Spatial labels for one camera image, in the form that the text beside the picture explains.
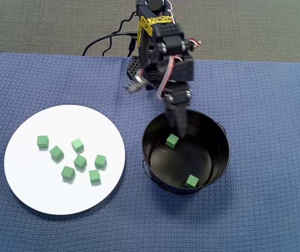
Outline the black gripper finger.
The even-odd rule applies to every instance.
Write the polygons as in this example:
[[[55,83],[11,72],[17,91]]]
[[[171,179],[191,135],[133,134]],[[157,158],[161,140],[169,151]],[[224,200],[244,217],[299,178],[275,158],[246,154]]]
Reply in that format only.
[[[184,103],[175,107],[175,118],[179,138],[184,138],[188,132],[188,112]]]
[[[175,106],[168,101],[164,101],[165,115],[170,128],[175,128]]]

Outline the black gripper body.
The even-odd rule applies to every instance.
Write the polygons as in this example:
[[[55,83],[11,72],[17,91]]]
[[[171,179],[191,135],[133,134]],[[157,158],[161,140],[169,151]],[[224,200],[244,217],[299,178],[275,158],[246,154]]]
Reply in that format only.
[[[170,56],[161,80],[161,99],[174,106],[189,103],[191,90],[188,82],[193,80],[194,60],[191,56]]]

